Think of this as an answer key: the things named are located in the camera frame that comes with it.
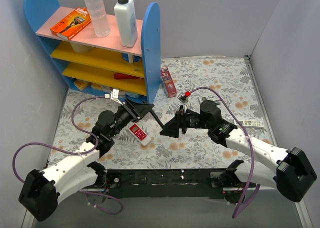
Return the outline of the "black remote control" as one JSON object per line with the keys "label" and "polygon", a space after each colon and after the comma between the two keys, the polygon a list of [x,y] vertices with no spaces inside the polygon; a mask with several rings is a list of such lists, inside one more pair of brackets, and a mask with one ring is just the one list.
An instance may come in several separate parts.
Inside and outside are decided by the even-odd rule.
{"label": "black remote control", "polygon": [[153,118],[155,119],[155,121],[159,124],[159,126],[161,127],[161,129],[163,129],[165,126],[164,124],[161,122],[161,120],[159,119],[159,117],[156,115],[156,113],[154,112],[153,109],[150,110],[151,115],[153,116]]}

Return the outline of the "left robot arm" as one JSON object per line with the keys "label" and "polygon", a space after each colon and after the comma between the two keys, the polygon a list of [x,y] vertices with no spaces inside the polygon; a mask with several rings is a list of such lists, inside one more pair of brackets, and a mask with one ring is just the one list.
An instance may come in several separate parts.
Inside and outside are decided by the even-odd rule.
{"label": "left robot arm", "polygon": [[125,99],[114,113],[105,110],[87,140],[68,156],[42,171],[30,171],[22,186],[18,201],[38,221],[44,221],[56,210],[59,203],[77,191],[106,183],[105,168],[97,160],[114,145],[113,137],[130,122],[136,123],[149,113],[153,104],[136,103]]}

